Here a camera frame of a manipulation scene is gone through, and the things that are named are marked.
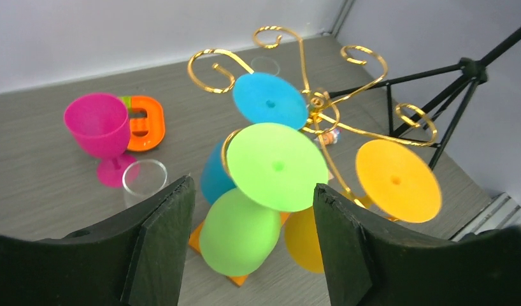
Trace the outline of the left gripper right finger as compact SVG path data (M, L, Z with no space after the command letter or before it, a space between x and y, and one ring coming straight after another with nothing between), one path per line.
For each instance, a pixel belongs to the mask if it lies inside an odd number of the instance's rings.
M521 305L521 224L443 240L325 184L313 209L332 305Z

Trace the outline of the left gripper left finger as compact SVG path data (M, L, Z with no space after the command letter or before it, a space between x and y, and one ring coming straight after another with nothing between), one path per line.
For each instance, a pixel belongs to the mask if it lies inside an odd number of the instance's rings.
M0 305L176 305L195 198L185 175L61 239L0 235Z

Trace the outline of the orange plastic wine glass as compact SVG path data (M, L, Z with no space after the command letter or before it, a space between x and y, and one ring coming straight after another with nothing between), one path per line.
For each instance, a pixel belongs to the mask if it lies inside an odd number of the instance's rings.
M396 142L371 140L357 151L355 167L365 192L361 203L376 205L393 220L423 223L442 206L441 189L429 166ZM293 213L285 223L290 257L303 269L323 273L324 266L312 207Z

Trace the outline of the green plastic wine glass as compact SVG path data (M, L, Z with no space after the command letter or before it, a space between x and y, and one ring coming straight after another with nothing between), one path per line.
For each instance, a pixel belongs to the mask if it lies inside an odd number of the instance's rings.
M220 142L200 183L210 204L199 236L207 265L229 277L256 271L278 242L281 215L309 209L328 180L321 152L291 127L253 124Z

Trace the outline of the blue plastic wine glass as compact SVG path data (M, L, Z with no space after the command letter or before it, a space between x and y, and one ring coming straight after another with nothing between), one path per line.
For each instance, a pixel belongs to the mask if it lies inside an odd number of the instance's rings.
M278 76L262 72L242 75L231 93L236 108L252 124L274 122L296 130L306 124L305 99L292 84ZM236 187L224 171L222 146L221 140L209 155L201 174L201 192L210 205Z

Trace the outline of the gold wire wine glass rack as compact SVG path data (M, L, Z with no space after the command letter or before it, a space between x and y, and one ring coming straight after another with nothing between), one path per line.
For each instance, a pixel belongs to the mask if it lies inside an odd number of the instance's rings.
M243 61L235 53L221 48L210 48L195 53L189 59L187 63L187 73L190 79L197 86L199 86L206 92L212 92L214 94L224 94L227 92L231 93L231 91L234 89L236 81L240 76L245 74L256 73L256 71L254 71L249 64ZM305 99L306 109L308 111L308 118L306 119L306 124L297 131L307 136L323 155L327 168L329 170L329 180L331 178L335 178L339 182L340 186L343 188L345 196L351 202L364 209L369 209L361 203L361 197L355 195L350 189L350 187L346 184L345 180L343 179L339 170L334 164L334 161L332 160L332 157L330 156L327 150L327 146L323 143L319 145L315 142L315 139L318 138L321 134L330 132L335 128L341 128L334 125L335 121L342 123L341 115L338 109L338 103L334 106L325 105L325 99L321 97L321 93L323 92L314 91L311 89L306 69L302 69L302 78L303 88L300 90L298 89L298 91L302 94L303 98ZM234 138L234 136L243 129L233 131L223 142L231 141ZM369 141L371 140L382 139L369 137ZM411 150L411 145L404 146ZM283 213L281 215L282 227L280 236L284 237L285 223L289 216L293 213L296 212ZM390 216L386 213L385 217L391 221L400 221L391 219ZM190 239L191 247L193 247L200 255L201 253L199 249L199 236L201 228L203 227L203 222L197 229L194 230ZM226 277L230 278L235 284L240 286L248 276L249 274L238 277Z

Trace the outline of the clear wine glass back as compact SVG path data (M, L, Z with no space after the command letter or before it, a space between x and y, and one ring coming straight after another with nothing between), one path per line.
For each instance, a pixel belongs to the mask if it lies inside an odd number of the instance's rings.
M256 72L268 73L278 76L280 73L280 66L277 61L271 57L258 56L254 57L250 63L252 69Z

